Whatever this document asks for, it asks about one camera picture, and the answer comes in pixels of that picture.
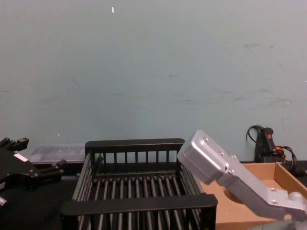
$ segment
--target black dish rack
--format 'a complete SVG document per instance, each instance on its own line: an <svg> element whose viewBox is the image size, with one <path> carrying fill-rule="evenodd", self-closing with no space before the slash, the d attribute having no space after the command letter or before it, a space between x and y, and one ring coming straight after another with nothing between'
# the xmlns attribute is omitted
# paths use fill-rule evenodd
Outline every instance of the black dish rack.
<svg viewBox="0 0 307 230"><path fill-rule="evenodd" d="M177 161L183 139L90 141L64 230L215 229L217 200Z"/></svg>

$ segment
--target open cardboard box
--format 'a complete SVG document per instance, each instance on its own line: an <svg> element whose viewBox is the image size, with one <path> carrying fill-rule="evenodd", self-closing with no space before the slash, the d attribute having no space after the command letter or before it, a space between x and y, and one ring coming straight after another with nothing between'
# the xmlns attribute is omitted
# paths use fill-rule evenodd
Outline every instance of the open cardboard box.
<svg viewBox="0 0 307 230"><path fill-rule="evenodd" d="M288 193L299 192L307 198L307 189L305 186L280 164L249 163L243 165L268 187L284 189ZM218 200L216 211L217 230L246 230L257 225L276 221L274 219L257 216L216 182L210 185L201 182L201 185L206 193L214 194Z"/></svg>

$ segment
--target scuff mark on wall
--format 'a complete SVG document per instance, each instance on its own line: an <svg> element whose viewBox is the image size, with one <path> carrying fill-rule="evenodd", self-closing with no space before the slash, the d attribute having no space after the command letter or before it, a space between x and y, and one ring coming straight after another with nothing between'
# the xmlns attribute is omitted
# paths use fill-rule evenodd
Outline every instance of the scuff mark on wall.
<svg viewBox="0 0 307 230"><path fill-rule="evenodd" d="M72 80L72 83L77 86L79 89L81 89L81 86L77 83L77 81L73 78Z"/></svg>

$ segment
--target white label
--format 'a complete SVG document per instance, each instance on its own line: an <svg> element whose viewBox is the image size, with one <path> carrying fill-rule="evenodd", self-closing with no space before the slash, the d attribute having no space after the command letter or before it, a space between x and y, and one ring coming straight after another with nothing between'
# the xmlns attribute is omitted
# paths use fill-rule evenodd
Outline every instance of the white label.
<svg viewBox="0 0 307 230"><path fill-rule="evenodd" d="M5 187L5 182L0 184L0 190L3 189Z"/></svg>
<svg viewBox="0 0 307 230"><path fill-rule="evenodd" d="M22 160L23 162L28 161L28 159L22 155L20 155L19 153L14 154L15 157L17 157L18 159Z"/></svg>

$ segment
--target black cable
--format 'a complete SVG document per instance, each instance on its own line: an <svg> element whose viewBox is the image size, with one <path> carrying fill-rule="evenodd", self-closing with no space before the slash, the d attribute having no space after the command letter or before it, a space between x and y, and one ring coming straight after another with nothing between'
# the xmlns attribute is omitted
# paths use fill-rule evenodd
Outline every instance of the black cable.
<svg viewBox="0 0 307 230"><path fill-rule="evenodd" d="M247 130L247 132L246 132L246 139L249 137L253 142L256 143L256 145L262 146L261 143L258 143L257 141L255 141L254 138L251 137L250 131L251 131L252 129L256 129L256 130L258 130L258 131L259 131L259 130L261 131L261 130L264 129L264 127L262 127L262 126L260 126L260 125L253 125L253 126L249 127L248 130Z"/></svg>
<svg viewBox="0 0 307 230"><path fill-rule="evenodd" d="M291 153L291 165L289 168L289 172L291 172L292 174L295 172L296 170L296 166L297 166L297 158L296 155L294 154L294 152L292 151L292 149L289 146L282 146L281 148L288 150Z"/></svg>

